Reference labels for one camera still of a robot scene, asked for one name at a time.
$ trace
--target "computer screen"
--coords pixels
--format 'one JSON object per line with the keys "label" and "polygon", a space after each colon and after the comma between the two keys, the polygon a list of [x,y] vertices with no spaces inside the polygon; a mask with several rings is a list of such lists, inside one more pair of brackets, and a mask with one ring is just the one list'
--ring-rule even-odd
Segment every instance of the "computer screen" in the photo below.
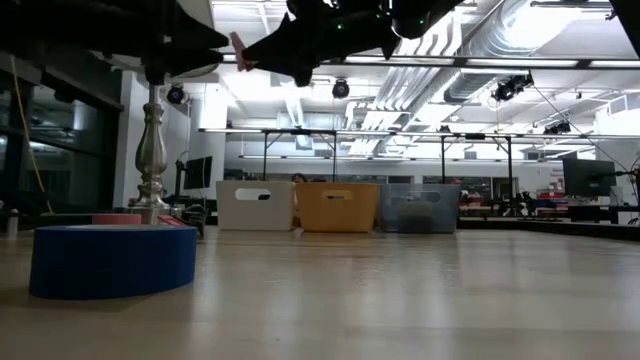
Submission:
{"label": "computer screen", "polygon": [[609,196],[616,186],[611,161],[563,159],[565,195]]}
{"label": "computer screen", "polygon": [[211,163],[213,158],[207,156],[205,158],[193,159],[187,161],[184,189],[202,189],[211,185]]}

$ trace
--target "cable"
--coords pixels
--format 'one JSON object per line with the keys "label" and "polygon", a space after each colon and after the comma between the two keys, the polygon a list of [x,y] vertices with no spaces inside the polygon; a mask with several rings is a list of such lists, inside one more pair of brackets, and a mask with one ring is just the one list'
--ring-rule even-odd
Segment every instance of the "cable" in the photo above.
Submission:
{"label": "cable", "polygon": [[[540,89],[538,89],[538,87],[537,87],[537,86],[535,86],[535,85],[532,85],[532,86],[533,86],[533,88],[534,88],[534,89],[536,89],[536,91],[538,92],[538,94],[540,94],[540,96],[542,96],[542,98],[544,99],[544,101],[546,101],[546,102],[547,102],[547,104],[549,104],[549,106],[551,106],[551,107],[553,108],[553,110],[555,110],[555,111],[556,111],[556,113],[557,113],[558,115],[560,115],[560,117],[562,117],[562,119],[564,119],[564,121],[566,121],[569,125],[571,125],[574,129],[576,129],[576,131],[577,131],[578,133],[580,133],[580,135],[582,135],[585,139],[587,139],[587,140],[591,143],[591,145],[593,145],[596,149],[600,150],[600,152],[602,152],[606,157],[608,157],[609,159],[611,159],[611,161],[613,161],[614,163],[618,164],[618,166],[620,166],[620,167],[622,168],[622,170],[624,170],[625,172],[630,172],[630,171],[629,171],[629,169],[627,169],[624,165],[622,165],[622,163],[620,163],[618,160],[614,159],[614,158],[613,158],[613,156],[609,155],[609,153],[608,153],[608,152],[604,151],[604,150],[603,150],[603,149],[602,149],[602,148],[601,148],[601,147],[600,147],[600,146],[599,146],[595,141],[591,140],[591,139],[587,136],[587,134],[585,134],[585,133],[583,133],[582,131],[580,131],[580,129],[578,129],[578,127],[577,127],[577,126],[575,126],[575,125],[574,125],[574,124],[569,120],[569,118],[567,118],[566,116],[564,116],[564,114],[563,114],[560,110],[558,110],[558,108],[557,108],[557,107],[555,107],[555,106],[553,105],[553,103],[551,103],[551,101],[549,101],[549,99],[548,99],[548,98],[547,98],[547,97],[546,97],[546,96],[545,96],[545,95],[540,91]],[[634,165],[633,165],[633,166],[635,166],[635,164],[636,164],[638,161],[640,161],[640,158],[638,158],[638,160],[636,160],[636,162],[634,162]],[[635,185],[635,184],[634,184],[634,179],[633,179],[633,177],[632,177],[631,175],[629,175],[629,179],[631,180],[631,185],[632,185],[631,187],[633,188],[633,195],[635,196],[636,201],[638,201],[638,204],[640,204],[640,198],[638,197],[638,195],[639,195],[639,194],[636,192],[636,187],[634,186],[634,185]]]}
{"label": "cable", "polygon": [[24,129],[24,138],[27,140],[27,144],[29,145],[29,155],[31,155],[31,163],[33,164],[33,170],[36,172],[36,178],[38,179],[38,186],[40,187],[40,191],[44,195],[44,199],[47,202],[47,208],[49,209],[49,213],[53,214],[53,209],[51,208],[51,203],[49,202],[49,198],[47,197],[47,192],[45,191],[44,185],[42,184],[42,178],[40,177],[40,171],[38,170],[38,164],[36,164],[36,156],[33,154],[33,149],[31,148],[31,140],[29,139],[29,126],[27,125],[27,118],[24,114],[24,107],[22,105],[22,96],[20,95],[20,84],[18,81],[18,72],[16,71],[16,59],[13,55],[10,57],[11,59],[11,71],[13,73],[13,86],[16,90],[16,95],[18,97],[18,108],[20,109],[20,118],[22,119],[22,127]]}
{"label": "cable", "polygon": [[182,153],[180,153],[180,155],[178,156],[178,160],[181,160],[184,154],[189,154],[189,150],[185,150]]}
{"label": "cable", "polygon": [[[206,162],[207,162],[207,158],[203,157],[202,158],[202,187],[204,188],[204,173],[206,171]],[[200,193],[200,197],[202,197],[202,205],[204,207],[205,210],[207,210],[207,198],[202,196],[202,193]]]}

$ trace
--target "blue tape roll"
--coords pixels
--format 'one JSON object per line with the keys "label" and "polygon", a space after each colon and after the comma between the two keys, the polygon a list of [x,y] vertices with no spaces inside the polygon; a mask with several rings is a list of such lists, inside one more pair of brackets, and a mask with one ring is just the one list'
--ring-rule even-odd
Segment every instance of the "blue tape roll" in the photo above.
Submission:
{"label": "blue tape roll", "polygon": [[146,295],[193,281],[192,227],[87,225],[35,231],[29,292],[87,300]]}

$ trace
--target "bin handle cutout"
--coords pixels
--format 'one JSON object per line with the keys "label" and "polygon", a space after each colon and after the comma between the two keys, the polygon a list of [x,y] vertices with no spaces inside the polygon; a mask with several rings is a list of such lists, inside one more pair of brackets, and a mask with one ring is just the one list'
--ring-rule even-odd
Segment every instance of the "bin handle cutout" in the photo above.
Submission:
{"label": "bin handle cutout", "polygon": [[269,200],[271,192],[267,189],[236,189],[236,199],[240,201]]}
{"label": "bin handle cutout", "polygon": [[352,200],[353,193],[349,190],[325,190],[322,198],[328,200]]}

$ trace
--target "white bottle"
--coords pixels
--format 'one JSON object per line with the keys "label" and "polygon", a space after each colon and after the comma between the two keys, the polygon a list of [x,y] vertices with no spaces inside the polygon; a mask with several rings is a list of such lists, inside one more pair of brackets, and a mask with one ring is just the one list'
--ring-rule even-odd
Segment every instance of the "white bottle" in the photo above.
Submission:
{"label": "white bottle", "polygon": [[7,222],[7,238],[15,239],[18,236],[18,210],[11,210],[11,217]]}

